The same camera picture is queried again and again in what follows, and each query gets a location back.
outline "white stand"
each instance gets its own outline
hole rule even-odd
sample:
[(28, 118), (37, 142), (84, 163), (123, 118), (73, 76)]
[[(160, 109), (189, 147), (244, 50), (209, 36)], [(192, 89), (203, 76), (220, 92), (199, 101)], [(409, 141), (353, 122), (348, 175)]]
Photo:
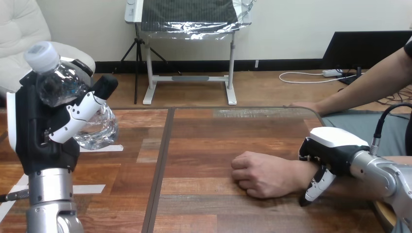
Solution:
[(155, 95), (157, 82), (187, 82), (187, 81), (207, 81), (207, 82), (224, 82), (226, 86), (227, 101), (229, 105), (236, 105), (235, 89), (233, 87), (233, 67), (235, 63), (235, 33), (232, 34), (232, 42), (230, 43), (230, 60), (229, 60), (229, 75), (224, 77), (209, 77), (209, 76), (158, 76), (153, 75), (152, 57), (149, 41), (145, 44), (146, 61), (147, 61), (147, 76), (149, 78), (149, 87), (144, 96), (143, 104), (152, 104), (153, 96)]

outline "baseboard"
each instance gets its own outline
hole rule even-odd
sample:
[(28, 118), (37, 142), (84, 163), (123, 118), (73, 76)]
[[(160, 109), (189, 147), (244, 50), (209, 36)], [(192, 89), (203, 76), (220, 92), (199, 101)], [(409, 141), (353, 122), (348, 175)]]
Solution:
[[(118, 62), (96, 62), (96, 73), (134, 73), (135, 61), (124, 61), (120, 67)], [(176, 72), (225, 72), (229, 70), (229, 61), (153, 61), (153, 73)], [(256, 60), (235, 61), (235, 71), (280, 71), (280, 70), (307, 70), (319, 69), (322, 59), (290, 59), (290, 60), (259, 60), (255, 68)], [(139, 73), (147, 73), (146, 62), (140, 64)]]

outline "wooden table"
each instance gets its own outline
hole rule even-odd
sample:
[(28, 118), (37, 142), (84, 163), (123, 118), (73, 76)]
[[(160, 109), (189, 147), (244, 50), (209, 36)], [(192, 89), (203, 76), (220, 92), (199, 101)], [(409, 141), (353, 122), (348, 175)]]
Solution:
[[(231, 180), (231, 160), (246, 150), (297, 159), (304, 137), (322, 125), (308, 109), (170, 108), (115, 114), (117, 144), (124, 151), (82, 153), (74, 172), (74, 185), (106, 185), (101, 194), (75, 195), (85, 232), (383, 232), (364, 201), (322, 197), (301, 208), (297, 194), (258, 200)], [(0, 191), (5, 193), (22, 175), (7, 138), (0, 142), (0, 158)], [(28, 202), (16, 202), (0, 232), (24, 232), (27, 207)]]

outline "white wall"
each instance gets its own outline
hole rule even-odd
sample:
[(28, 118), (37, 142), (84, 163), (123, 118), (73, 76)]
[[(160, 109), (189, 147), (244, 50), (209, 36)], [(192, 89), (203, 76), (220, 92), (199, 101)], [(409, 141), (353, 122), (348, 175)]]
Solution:
[[(37, 0), (52, 40), (96, 61), (119, 61), (135, 37), (126, 0)], [(257, 0), (236, 37), (238, 60), (322, 58), (335, 31), (408, 30), (412, 0)], [(168, 60), (227, 60), (229, 40), (152, 40)], [(134, 60), (133, 50), (127, 60)]]

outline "white cushion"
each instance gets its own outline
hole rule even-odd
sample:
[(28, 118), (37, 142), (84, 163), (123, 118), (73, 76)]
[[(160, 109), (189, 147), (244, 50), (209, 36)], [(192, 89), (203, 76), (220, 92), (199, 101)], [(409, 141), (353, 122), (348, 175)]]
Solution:
[[(20, 79), (31, 71), (23, 52), (50, 32), (35, 0), (0, 0), (0, 98), (16, 92)], [(79, 59), (94, 72), (94, 60), (75, 47), (52, 42), (62, 57)]]
[(0, 58), (50, 39), (49, 28), (35, 0), (0, 0)]

